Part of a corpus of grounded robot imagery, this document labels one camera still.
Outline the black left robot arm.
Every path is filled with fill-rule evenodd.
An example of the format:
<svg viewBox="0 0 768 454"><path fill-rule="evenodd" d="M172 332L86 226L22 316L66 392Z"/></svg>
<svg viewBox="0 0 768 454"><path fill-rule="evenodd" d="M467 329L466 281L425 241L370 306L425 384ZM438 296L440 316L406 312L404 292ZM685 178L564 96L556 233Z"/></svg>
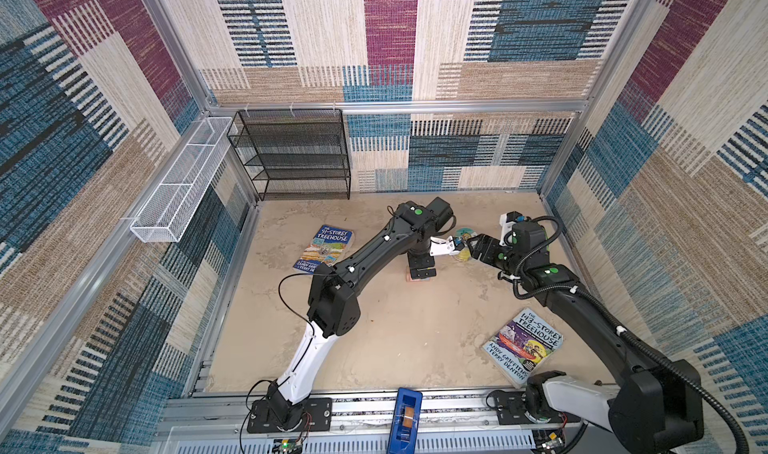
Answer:
<svg viewBox="0 0 768 454"><path fill-rule="evenodd" d="M386 226L362 248L312 273L307 322L302 340L284 373L270 385L266 400L281 423L302 414L314 380L336 340L347 334L361 317L358 297L364 287L396 257L405 254L409 278L437 275L436 256L460 252L459 240L444 239L454 224L450 204L440 197L428 205L413 201L399 204Z"/></svg>

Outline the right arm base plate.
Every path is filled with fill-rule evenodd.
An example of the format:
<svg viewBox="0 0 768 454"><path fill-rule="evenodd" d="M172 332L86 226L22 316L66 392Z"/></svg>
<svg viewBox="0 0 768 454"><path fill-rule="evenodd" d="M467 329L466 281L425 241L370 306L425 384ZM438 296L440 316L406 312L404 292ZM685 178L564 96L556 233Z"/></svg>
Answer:
<svg viewBox="0 0 768 454"><path fill-rule="evenodd" d="M564 412L551 411L534 416L526 408L523 391L505 391L494 389L485 397L485 405L492 410L500 425L554 425L569 426L579 424L581 418Z"/></svg>

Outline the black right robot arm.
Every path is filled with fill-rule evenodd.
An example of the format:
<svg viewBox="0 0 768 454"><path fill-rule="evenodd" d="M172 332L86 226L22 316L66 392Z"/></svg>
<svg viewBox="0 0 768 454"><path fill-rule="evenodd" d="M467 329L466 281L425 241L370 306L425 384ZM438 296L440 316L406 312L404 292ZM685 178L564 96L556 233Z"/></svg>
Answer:
<svg viewBox="0 0 768 454"><path fill-rule="evenodd" d="M471 256L498 269L516 298L533 298L564 320L608 368L615 382L598 386L546 371L525 384L527 414L559 412L611 431L631 453L662 453L704 435L700 376L687 361L672 361L628 330L569 268L551 261L540 218L520 217L496 239L470 238Z"/></svg>

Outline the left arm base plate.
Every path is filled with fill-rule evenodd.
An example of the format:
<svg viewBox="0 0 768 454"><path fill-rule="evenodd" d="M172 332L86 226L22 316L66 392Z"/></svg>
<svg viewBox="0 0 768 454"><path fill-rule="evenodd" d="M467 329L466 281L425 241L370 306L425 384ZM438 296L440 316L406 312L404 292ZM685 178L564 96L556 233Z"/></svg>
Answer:
<svg viewBox="0 0 768 454"><path fill-rule="evenodd" d="M277 398L259 399L250 406L245 430L248 434L326 432L332 405L329 397L310 397L296 405Z"/></svg>

